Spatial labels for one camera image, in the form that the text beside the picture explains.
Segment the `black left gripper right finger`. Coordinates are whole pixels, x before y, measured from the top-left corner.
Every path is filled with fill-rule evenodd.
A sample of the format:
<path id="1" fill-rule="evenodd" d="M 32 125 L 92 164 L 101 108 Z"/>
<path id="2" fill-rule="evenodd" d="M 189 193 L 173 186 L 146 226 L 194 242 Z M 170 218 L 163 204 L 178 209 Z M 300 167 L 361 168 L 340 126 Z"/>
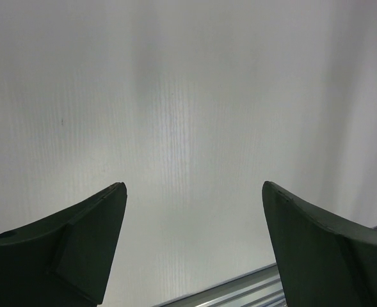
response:
<path id="1" fill-rule="evenodd" d="M 377 306 L 377 228 L 274 182 L 263 184 L 262 202 L 288 306 Z"/>

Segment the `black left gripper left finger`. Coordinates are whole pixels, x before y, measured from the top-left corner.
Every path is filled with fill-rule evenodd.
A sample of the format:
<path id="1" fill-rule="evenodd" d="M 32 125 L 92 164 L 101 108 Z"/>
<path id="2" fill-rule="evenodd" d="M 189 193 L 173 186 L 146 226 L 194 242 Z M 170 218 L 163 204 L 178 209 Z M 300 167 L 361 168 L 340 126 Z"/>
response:
<path id="1" fill-rule="evenodd" d="M 0 234 L 0 306 L 103 303 L 127 203 L 116 182 L 33 223 Z"/>

